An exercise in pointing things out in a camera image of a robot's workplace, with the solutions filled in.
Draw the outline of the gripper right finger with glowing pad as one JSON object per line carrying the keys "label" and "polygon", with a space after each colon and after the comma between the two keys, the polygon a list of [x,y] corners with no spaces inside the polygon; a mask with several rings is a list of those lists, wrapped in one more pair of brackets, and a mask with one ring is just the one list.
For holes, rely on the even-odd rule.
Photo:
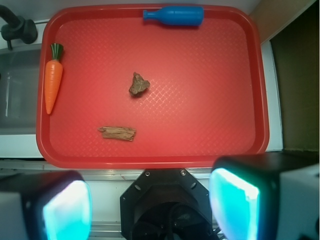
{"label": "gripper right finger with glowing pad", "polygon": [[317,240],[317,153],[277,151],[218,158],[209,176],[212,214],[228,240]]}

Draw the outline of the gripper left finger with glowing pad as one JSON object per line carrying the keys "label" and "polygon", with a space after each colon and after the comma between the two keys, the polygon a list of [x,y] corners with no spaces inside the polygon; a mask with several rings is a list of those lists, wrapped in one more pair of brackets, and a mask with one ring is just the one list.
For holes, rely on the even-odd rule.
{"label": "gripper left finger with glowing pad", "polygon": [[92,214],[90,187],[76,171],[0,178],[2,240],[87,240]]}

